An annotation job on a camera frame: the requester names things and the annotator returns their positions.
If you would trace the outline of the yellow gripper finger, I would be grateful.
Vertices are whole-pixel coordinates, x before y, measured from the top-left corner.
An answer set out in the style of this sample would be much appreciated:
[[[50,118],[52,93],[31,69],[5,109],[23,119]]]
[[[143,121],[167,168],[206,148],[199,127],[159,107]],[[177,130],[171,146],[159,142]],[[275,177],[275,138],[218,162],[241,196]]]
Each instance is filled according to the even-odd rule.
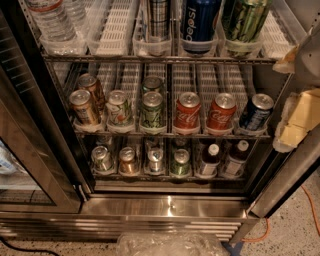
[[[278,73],[290,74],[295,73],[295,59],[299,46],[293,47],[282,59],[278,60],[272,69]]]
[[[291,93],[275,131],[273,148],[280,153],[292,151],[319,123],[320,89]]]

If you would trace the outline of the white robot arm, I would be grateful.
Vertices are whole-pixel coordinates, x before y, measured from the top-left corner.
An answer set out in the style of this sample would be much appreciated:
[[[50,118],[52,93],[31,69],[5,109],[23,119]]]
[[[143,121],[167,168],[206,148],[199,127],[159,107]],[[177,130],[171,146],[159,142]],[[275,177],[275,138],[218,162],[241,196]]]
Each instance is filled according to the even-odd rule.
[[[278,73],[291,73],[307,85],[285,101],[273,148],[292,151],[309,131],[320,124],[320,24],[315,22],[300,43],[273,65]]]

